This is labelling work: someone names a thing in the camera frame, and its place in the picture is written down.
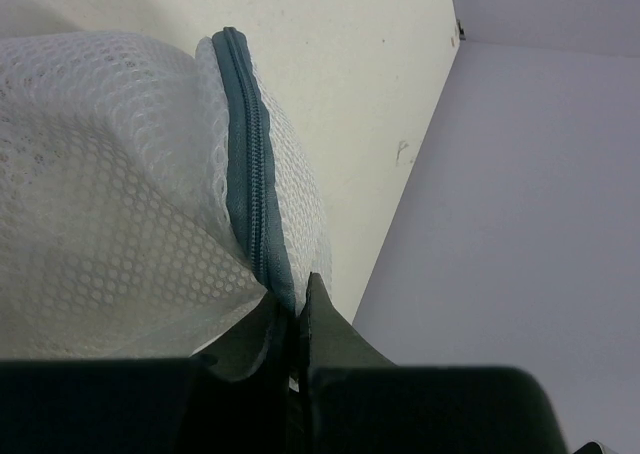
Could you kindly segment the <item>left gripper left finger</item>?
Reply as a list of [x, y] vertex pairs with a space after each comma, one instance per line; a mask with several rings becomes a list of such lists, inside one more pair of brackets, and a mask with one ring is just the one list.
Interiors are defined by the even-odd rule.
[[290, 313], [266, 293], [257, 306], [192, 357], [194, 389], [286, 389]]

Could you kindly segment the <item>white mesh laundry bag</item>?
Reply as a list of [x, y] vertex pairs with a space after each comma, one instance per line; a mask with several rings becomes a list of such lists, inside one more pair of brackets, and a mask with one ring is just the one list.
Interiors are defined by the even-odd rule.
[[1, 355], [173, 357], [331, 277], [325, 209], [245, 35], [1, 43]]

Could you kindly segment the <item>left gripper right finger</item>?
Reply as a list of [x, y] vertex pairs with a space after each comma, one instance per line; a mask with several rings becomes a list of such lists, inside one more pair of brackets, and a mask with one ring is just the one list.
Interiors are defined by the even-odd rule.
[[398, 368], [373, 348], [334, 307], [323, 278], [308, 279], [306, 304], [299, 318], [299, 382], [307, 389], [315, 375], [339, 382], [353, 377], [365, 383], [394, 383]]

